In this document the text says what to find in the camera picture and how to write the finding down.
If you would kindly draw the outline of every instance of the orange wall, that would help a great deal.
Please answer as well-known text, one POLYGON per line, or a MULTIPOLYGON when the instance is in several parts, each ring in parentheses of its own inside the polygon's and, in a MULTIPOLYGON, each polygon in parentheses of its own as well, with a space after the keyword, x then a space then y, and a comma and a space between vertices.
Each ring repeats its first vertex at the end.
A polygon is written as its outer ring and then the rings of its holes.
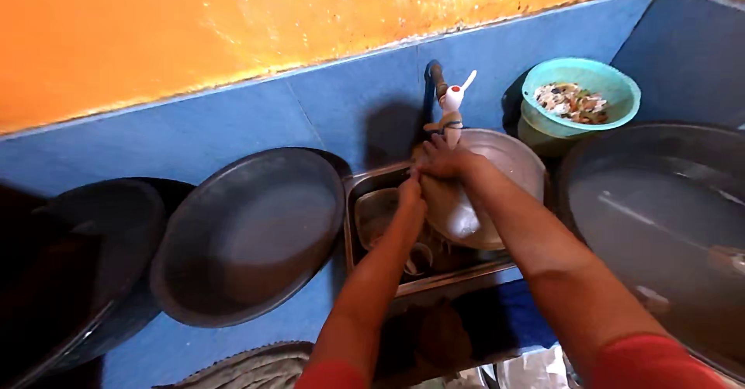
POLYGON ((0 133, 581 0, 0 0, 0 133))

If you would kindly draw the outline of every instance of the hand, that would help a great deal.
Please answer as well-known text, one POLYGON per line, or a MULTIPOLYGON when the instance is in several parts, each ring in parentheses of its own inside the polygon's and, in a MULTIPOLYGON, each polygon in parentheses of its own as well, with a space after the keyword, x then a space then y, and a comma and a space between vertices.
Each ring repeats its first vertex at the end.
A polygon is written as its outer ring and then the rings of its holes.
POLYGON ((414 206, 422 200, 422 186, 419 184, 419 170, 411 169, 411 176, 398 186, 398 207, 414 206))
POLYGON ((427 158, 417 168, 424 174, 441 178, 461 176, 465 166, 477 156, 461 146, 451 149, 439 134, 432 135, 432 142, 424 142, 424 152, 427 158))

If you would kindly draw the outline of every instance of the teal plastic bowl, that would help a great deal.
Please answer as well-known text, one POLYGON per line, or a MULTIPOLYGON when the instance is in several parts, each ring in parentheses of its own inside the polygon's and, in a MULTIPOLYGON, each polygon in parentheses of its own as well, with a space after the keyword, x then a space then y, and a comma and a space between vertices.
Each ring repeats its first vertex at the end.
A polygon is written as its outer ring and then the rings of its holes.
POLYGON ((628 123, 639 110, 641 91, 633 79, 605 63, 562 57, 538 64, 522 84, 525 105, 522 115, 538 131, 553 137, 571 138, 591 131, 610 130, 628 123), (605 124, 581 124, 546 111, 533 97, 535 89, 548 83, 576 82, 608 100, 605 124))

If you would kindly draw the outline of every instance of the food scraps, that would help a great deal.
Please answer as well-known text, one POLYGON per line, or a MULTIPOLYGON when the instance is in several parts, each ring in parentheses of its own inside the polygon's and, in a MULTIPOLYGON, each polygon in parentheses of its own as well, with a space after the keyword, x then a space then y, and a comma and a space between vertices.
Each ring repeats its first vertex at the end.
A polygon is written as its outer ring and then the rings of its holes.
POLYGON ((549 83, 535 89, 534 98, 551 114, 581 124, 608 122, 608 101, 597 92, 582 89, 576 83, 549 83))

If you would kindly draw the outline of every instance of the faucet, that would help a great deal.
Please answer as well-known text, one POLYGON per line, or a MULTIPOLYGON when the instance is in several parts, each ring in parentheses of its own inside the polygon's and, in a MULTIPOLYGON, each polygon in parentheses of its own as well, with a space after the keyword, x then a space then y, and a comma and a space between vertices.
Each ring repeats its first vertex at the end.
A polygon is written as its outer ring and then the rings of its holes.
POLYGON ((431 79, 434 85, 434 90, 432 93, 437 96, 437 102, 439 103, 442 96, 448 91, 448 84, 442 77, 442 65, 440 64, 440 62, 433 60, 427 64, 424 78, 426 79, 427 76, 431 79))
POLYGON ((468 89, 476 78, 476 71, 472 71, 462 86, 449 86, 442 76, 442 65, 438 61, 430 61, 424 70, 424 110, 427 114, 427 123, 424 131, 427 133, 439 133, 445 137, 445 141, 451 148, 455 147, 461 139, 463 118, 458 109, 461 107, 463 93, 468 89), (442 118, 437 122, 432 120, 432 97, 437 97, 437 103, 442 107, 442 118))

